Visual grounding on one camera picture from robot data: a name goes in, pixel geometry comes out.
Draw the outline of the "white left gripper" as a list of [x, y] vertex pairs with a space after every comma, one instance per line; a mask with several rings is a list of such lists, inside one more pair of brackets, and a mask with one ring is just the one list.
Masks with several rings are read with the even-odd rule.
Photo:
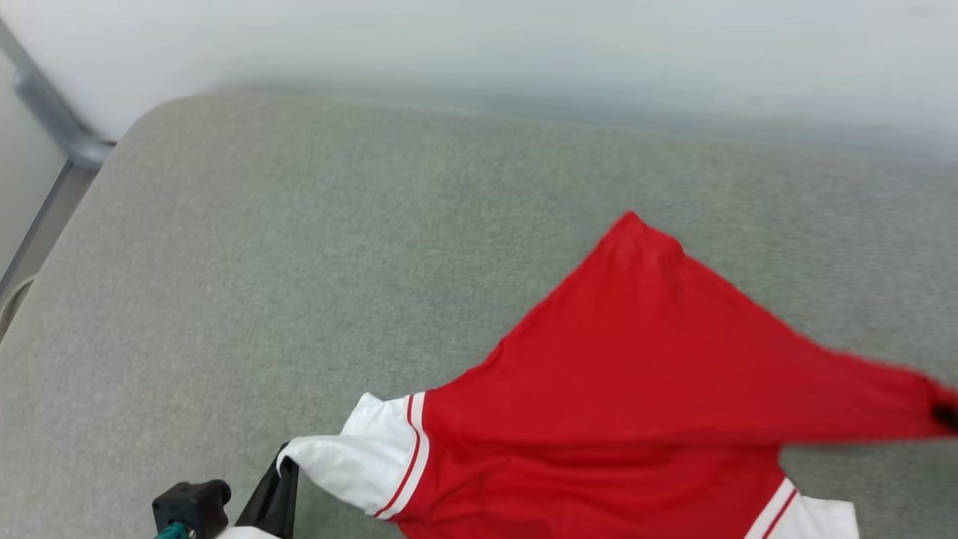
[[225, 506], [232, 492], [223, 480], [178, 482], [153, 500], [154, 539], [294, 539], [300, 468], [281, 445], [235, 522]]

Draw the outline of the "red and white garment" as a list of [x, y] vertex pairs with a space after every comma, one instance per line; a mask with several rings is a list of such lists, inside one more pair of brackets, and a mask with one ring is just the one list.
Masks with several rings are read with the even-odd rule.
[[408, 539], [858, 539], [781, 448], [958, 437], [933, 405], [958, 392], [815, 344], [626, 213], [481, 364], [284, 456]]

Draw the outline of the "grey metal frame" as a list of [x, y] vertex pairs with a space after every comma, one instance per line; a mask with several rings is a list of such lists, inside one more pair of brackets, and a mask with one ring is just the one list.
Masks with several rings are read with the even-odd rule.
[[10, 266], [0, 277], [0, 300], [7, 302], [27, 287], [28, 280], [35, 276], [34, 272], [22, 272], [21, 266], [34, 249], [50, 211], [57, 206], [62, 186], [69, 175], [80, 173], [92, 177], [92, 174], [97, 173], [106, 163], [116, 143], [96, 136], [83, 125], [2, 16], [0, 51], [3, 51], [13, 65], [11, 88], [15, 96], [63, 154], [63, 165], [57, 177], [52, 181], [37, 215], [11, 258]]

